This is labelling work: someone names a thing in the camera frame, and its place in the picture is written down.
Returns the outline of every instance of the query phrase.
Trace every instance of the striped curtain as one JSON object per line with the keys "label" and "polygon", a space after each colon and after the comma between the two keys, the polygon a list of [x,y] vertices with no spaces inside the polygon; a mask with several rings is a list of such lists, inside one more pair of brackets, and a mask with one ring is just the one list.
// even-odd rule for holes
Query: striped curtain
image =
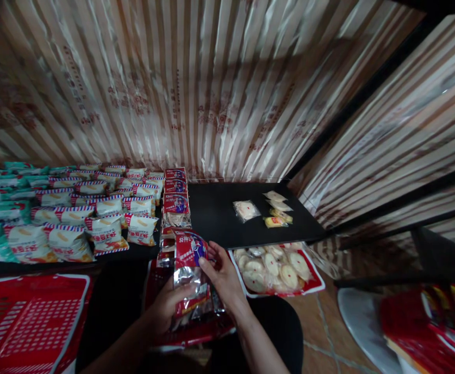
{"label": "striped curtain", "polygon": [[[330,229],[455,170],[455,16],[429,35],[376,94],[293,181],[292,188]],[[374,235],[455,209],[455,186],[346,235]],[[455,241],[455,218],[428,227]],[[343,237],[315,245],[314,255],[334,276],[354,273]],[[372,245],[414,258],[409,233]]]}
{"label": "striped curtain", "polygon": [[277,181],[424,14],[385,0],[6,0],[0,165]]}

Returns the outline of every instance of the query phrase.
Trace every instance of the red snack package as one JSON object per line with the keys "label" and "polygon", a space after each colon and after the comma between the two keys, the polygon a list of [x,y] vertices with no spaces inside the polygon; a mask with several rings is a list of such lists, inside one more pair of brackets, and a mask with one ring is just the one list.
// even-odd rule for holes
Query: red snack package
{"label": "red snack package", "polygon": [[186,180],[186,168],[167,169],[165,170],[165,178]]}
{"label": "red snack package", "polygon": [[194,294],[177,303],[175,317],[181,318],[205,303],[210,297],[207,278],[199,263],[201,257],[208,258],[208,244],[191,230],[173,230],[175,234],[174,288],[188,283],[196,284]]}

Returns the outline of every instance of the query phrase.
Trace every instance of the finger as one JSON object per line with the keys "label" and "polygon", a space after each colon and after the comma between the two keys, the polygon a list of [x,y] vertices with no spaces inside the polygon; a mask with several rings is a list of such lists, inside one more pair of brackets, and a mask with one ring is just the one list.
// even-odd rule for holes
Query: finger
{"label": "finger", "polygon": [[217,272],[213,268],[212,264],[210,264],[203,257],[200,257],[200,267],[201,267],[201,270],[203,270],[203,272],[206,274],[206,276],[208,278],[210,278],[212,283],[215,285],[215,282],[217,282]]}

